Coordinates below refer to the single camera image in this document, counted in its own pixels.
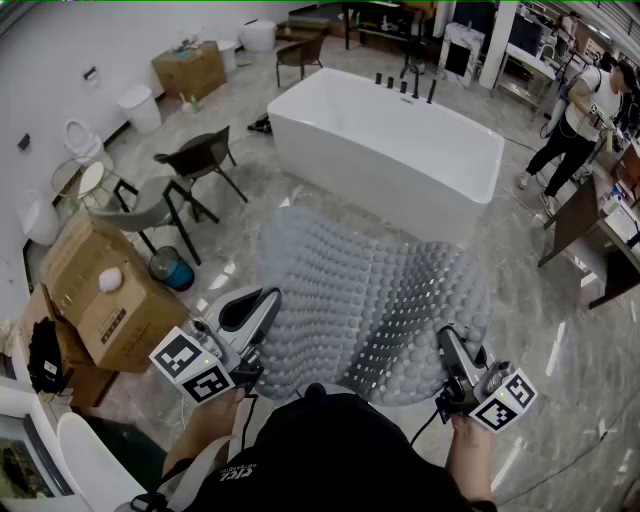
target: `strap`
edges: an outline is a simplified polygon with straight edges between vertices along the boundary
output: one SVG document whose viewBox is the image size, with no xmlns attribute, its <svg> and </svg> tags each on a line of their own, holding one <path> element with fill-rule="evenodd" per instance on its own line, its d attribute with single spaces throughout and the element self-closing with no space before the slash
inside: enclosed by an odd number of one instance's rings
<svg viewBox="0 0 640 512">
<path fill-rule="evenodd" d="M 220 449 L 229 439 L 231 439 L 231 436 L 216 439 L 196 457 L 196 459 L 191 463 L 191 466 L 189 466 L 189 469 L 184 472 L 173 496 L 169 499 L 169 503 L 167 505 L 169 510 L 173 512 L 183 512 L 191 505 L 191 503 L 193 503 L 204 479 L 216 470 L 216 455 L 218 455 Z M 175 486 L 174 480 L 179 476 L 180 475 L 177 475 L 168 482 L 162 484 L 158 489 L 158 492 L 165 496 L 170 494 L 170 489 Z"/>
<path fill-rule="evenodd" d="M 602 83 L 602 71 L 600 71 L 599 67 L 596 67 L 596 71 L 598 72 L 598 85 L 596 85 L 593 92 L 598 92 L 600 90 L 600 84 Z"/>
</svg>

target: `person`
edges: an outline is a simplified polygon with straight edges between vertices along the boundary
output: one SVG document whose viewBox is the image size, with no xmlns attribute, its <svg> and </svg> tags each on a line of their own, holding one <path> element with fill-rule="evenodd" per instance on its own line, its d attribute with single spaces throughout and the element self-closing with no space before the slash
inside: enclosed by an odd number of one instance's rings
<svg viewBox="0 0 640 512">
<path fill-rule="evenodd" d="M 243 397 L 231 390 L 194 410 L 167 455 L 163 482 L 187 469 L 209 443 L 231 434 Z M 249 500 L 245 508 L 399 504 L 412 496 L 426 510 L 495 512 L 493 434 L 468 417 L 454 416 L 452 423 L 445 469 L 422 459 L 398 426 L 357 395 L 327 395 L 312 384 L 303 398 L 271 414 L 253 446 L 206 477 L 186 510 L 242 506 L 242 500 Z"/>
<path fill-rule="evenodd" d="M 556 42 L 556 52 L 562 57 L 571 42 L 575 39 L 576 27 L 578 26 L 578 13 L 571 11 L 569 15 L 563 14 L 558 18 L 556 29 L 558 31 L 558 41 Z"/>
<path fill-rule="evenodd" d="M 611 73 L 611 69 L 618 64 L 609 52 L 604 52 L 602 58 L 598 61 L 598 68 L 607 73 Z"/>
<path fill-rule="evenodd" d="M 619 62 L 611 73 L 589 67 L 569 91 L 570 103 L 562 119 L 551 133 L 547 144 L 533 156 L 518 180 L 520 188 L 525 189 L 531 176 L 564 153 L 549 185 L 539 195 L 549 216 L 555 214 L 555 196 L 558 190 L 587 160 L 604 124 L 611 129 L 611 120 L 620 110 L 623 94 L 631 91 L 635 82 L 631 66 L 626 62 Z M 591 112 L 593 104 L 598 106 L 602 116 Z"/>
<path fill-rule="evenodd" d="M 636 70 L 636 85 L 631 89 L 630 93 L 624 95 L 622 99 L 622 107 L 618 116 L 614 119 L 613 124 L 620 128 L 621 132 L 629 130 L 635 134 L 638 129 L 640 89 L 638 88 L 638 80 L 640 80 L 640 70 Z"/>
</svg>

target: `marble floor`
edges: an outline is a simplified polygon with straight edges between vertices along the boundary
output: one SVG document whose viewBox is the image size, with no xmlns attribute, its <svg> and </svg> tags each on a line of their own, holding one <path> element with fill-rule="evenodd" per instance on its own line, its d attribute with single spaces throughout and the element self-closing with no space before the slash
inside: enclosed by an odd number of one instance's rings
<svg viewBox="0 0 640 512">
<path fill-rule="evenodd" d="M 238 58 L 251 64 L 239 68 L 226 85 L 204 99 L 198 114 L 184 114 L 179 103 L 164 100 L 164 124 L 158 131 L 140 136 L 127 130 L 108 148 L 117 172 L 140 185 L 150 176 L 171 173 L 168 166 L 153 161 L 154 153 L 171 152 L 195 135 L 231 126 L 231 151 L 238 166 L 231 168 L 225 162 L 225 169 L 250 202 L 244 204 L 217 176 L 197 182 L 195 196 L 221 222 L 195 223 L 185 213 L 187 231 L 203 263 L 197 268 L 195 285 L 179 297 L 195 312 L 206 311 L 222 293 L 256 282 L 257 232 L 281 205 L 319 210 L 371 236 L 410 239 L 341 198 L 280 170 L 273 139 L 246 127 L 265 112 L 269 101 L 297 82 L 298 70 L 281 68 L 284 87 L 278 90 L 272 53 L 240 54 Z M 345 51 L 341 40 L 329 38 L 322 62 L 363 76 L 373 78 L 381 72 L 397 79 L 403 59 L 355 44 Z M 428 67 L 421 77 L 423 96 L 434 74 L 435 68 Z M 475 82 L 470 89 L 439 83 L 434 101 L 505 138 L 532 148 L 543 145 L 538 136 L 542 121 L 532 124 L 529 111 L 503 93 L 491 98 Z M 521 366 L 541 392 L 534 408 L 495 439 L 495 498 L 503 511 L 618 510 L 628 486 L 640 476 L 640 374 L 635 369 L 640 333 L 634 309 L 640 297 L 632 291 L 588 311 L 580 288 L 584 273 L 569 255 L 537 268 L 548 243 L 542 228 L 546 216 L 537 199 L 541 187 L 535 180 L 526 191 L 516 185 L 517 175 L 531 156 L 530 149 L 506 142 L 493 200 L 469 247 L 492 285 L 494 319 L 485 343 L 500 358 Z M 547 176 L 552 171 L 547 166 Z M 570 193 L 567 186 L 561 196 Z M 148 256 L 136 237 L 133 235 L 136 246 Z M 174 245 L 189 259 L 173 227 L 156 229 L 152 241 L 156 246 Z M 554 351 L 555 362 L 550 362 L 554 345 L 559 346 Z M 236 428 L 244 422 L 246 405 L 241 407 Z M 276 405 L 267 399 L 258 401 L 249 441 Z M 380 410 L 412 437 L 435 405 L 428 400 Z M 191 410 L 150 369 L 143 375 L 121 374 L 101 406 L 91 413 L 133 422 L 169 449 Z M 603 440 L 599 426 L 608 431 Z M 435 421 L 419 438 L 416 449 L 427 460 L 444 464 L 451 435 L 450 425 Z"/>
</svg>

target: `black pants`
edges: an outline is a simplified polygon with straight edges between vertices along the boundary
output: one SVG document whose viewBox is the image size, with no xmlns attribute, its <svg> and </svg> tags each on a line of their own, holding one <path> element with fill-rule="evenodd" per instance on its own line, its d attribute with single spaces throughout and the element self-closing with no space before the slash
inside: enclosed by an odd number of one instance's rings
<svg viewBox="0 0 640 512">
<path fill-rule="evenodd" d="M 567 42 L 561 37 L 558 37 L 558 41 L 556 42 L 556 53 L 559 57 L 564 55 L 564 52 L 567 50 L 567 46 Z"/>
<path fill-rule="evenodd" d="M 549 180 L 549 186 L 544 191 L 546 195 L 555 197 L 560 187 L 587 161 L 595 147 L 595 141 L 587 140 L 578 135 L 569 126 L 566 118 L 562 116 L 547 145 L 538 151 L 529 162 L 527 172 L 533 176 L 555 157 L 566 153 L 558 169 Z"/>
</svg>

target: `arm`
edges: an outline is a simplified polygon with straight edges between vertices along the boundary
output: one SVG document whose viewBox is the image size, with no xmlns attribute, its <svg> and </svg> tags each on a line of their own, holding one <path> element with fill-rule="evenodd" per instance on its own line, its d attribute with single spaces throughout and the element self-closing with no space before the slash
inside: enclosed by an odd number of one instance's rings
<svg viewBox="0 0 640 512">
<path fill-rule="evenodd" d="M 453 416 L 451 422 L 454 430 L 447 470 L 470 503 L 492 501 L 493 434 L 471 418 Z"/>
<path fill-rule="evenodd" d="M 162 475 L 178 461 L 196 458 L 213 441 L 231 434 L 238 404 L 243 398 L 243 389 L 232 389 L 197 407 L 186 430 L 164 460 Z"/>
<path fill-rule="evenodd" d="M 578 110 L 586 115 L 591 115 L 591 104 L 589 103 L 589 95 L 591 88 L 584 80 L 580 79 L 569 91 L 569 101 L 573 103 Z"/>
</svg>

